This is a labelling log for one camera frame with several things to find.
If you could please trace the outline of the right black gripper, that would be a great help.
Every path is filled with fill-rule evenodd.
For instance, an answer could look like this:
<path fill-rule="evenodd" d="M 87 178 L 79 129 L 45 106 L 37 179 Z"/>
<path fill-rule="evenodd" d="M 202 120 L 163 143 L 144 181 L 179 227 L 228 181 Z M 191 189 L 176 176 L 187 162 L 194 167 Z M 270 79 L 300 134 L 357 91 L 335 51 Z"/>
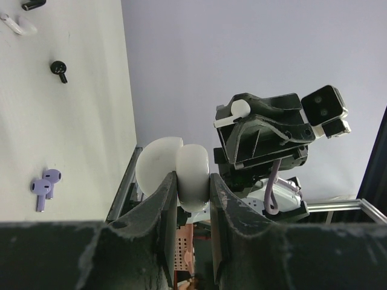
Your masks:
<path fill-rule="evenodd" d="M 217 129 L 220 147 L 213 150 L 219 174 L 233 192 L 253 187 L 268 178 L 279 161 L 279 170 L 303 166 L 314 132 L 301 115 L 296 93 L 261 98 L 250 93 L 232 97 L 230 103 L 244 100 L 251 115 Z"/>

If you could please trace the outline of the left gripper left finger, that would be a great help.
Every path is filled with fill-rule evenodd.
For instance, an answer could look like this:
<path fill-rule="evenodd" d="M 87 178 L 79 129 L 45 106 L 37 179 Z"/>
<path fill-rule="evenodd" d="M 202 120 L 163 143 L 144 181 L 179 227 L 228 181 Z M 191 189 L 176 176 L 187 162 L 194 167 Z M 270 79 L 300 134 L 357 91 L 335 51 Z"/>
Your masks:
<path fill-rule="evenodd" d="M 177 178 L 109 224 L 1 224 L 2 289 L 169 289 L 174 284 Z"/>

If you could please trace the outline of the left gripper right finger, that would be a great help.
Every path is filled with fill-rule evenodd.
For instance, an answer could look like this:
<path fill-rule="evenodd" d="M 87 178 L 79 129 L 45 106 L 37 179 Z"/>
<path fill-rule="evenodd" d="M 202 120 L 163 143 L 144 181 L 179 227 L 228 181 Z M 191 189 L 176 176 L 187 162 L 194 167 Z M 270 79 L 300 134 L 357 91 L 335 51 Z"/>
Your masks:
<path fill-rule="evenodd" d="M 220 289 L 385 289 L 386 227 L 280 224 L 210 176 L 213 274 Z"/>

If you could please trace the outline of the white earbud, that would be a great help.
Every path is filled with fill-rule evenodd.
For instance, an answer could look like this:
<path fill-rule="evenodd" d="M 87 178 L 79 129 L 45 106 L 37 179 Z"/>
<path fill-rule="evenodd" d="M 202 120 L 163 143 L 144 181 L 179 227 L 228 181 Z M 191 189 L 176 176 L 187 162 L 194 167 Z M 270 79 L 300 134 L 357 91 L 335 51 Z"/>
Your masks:
<path fill-rule="evenodd" d="M 213 125 L 215 128 L 230 126 L 238 120 L 249 116 L 251 112 L 250 105 L 245 100 L 234 101 L 230 108 L 231 116 L 215 120 Z"/>
<path fill-rule="evenodd" d="M 14 20 L 8 14 L 2 12 L 1 21 L 19 36 L 30 36 L 37 33 L 37 28 L 22 16 L 18 16 L 17 20 Z"/>

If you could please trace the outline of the white earbud charging case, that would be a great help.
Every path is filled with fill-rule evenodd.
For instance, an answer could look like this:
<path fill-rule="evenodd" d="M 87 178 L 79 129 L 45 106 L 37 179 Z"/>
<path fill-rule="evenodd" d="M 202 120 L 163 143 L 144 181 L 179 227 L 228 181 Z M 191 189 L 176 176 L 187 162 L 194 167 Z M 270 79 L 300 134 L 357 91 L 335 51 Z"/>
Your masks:
<path fill-rule="evenodd" d="M 177 178 L 177 198 L 184 211 L 203 211 L 209 203 L 209 154 L 199 144 L 181 137 L 163 137 L 149 143 L 138 157 L 135 175 L 140 190 L 150 197 L 169 173 Z"/>

